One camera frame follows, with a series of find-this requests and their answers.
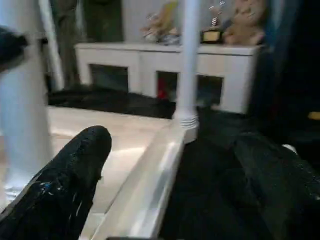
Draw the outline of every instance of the stuffed animal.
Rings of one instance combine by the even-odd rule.
[[[226,29],[223,39],[230,45],[257,45],[265,37],[261,27],[267,5],[265,0],[235,0],[232,25]]]
[[[166,3],[159,14],[148,16],[148,26],[141,29],[143,37],[148,42],[157,42],[161,36],[168,34],[174,27],[174,13],[178,1]]]

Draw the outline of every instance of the white baluster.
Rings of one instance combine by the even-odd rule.
[[[186,142],[197,138],[197,56],[200,42],[200,0],[185,0],[182,32],[183,65],[178,81],[174,119],[187,129]]]

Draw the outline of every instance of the white column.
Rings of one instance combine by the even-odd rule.
[[[197,56],[200,42],[200,0],[185,0],[182,32],[182,73],[178,81],[174,119],[187,129],[186,142],[197,138]]]
[[[0,25],[25,34],[25,60],[0,76],[0,118],[7,159],[5,193],[12,201],[52,158],[35,0],[0,0]]]
[[[59,55],[58,37],[56,26],[53,18],[50,0],[38,0],[41,12],[43,27],[46,32],[49,46],[50,63],[53,70],[55,90],[63,90],[65,87],[65,76],[62,68],[62,61]]]

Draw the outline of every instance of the white cabinet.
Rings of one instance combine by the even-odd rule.
[[[138,43],[80,43],[76,46],[80,80],[92,84],[90,64],[128,68],[129,91],[157,97],[158,72],[180,73],[181,46]],[[246,113],[260,47],[201,45],[197,73],[222,79],[219,109]]]

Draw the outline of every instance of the red object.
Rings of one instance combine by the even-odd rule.
[[[158,79],[158,99],[168,99],[167,91],[166,91],[166,82],[164,79]]]

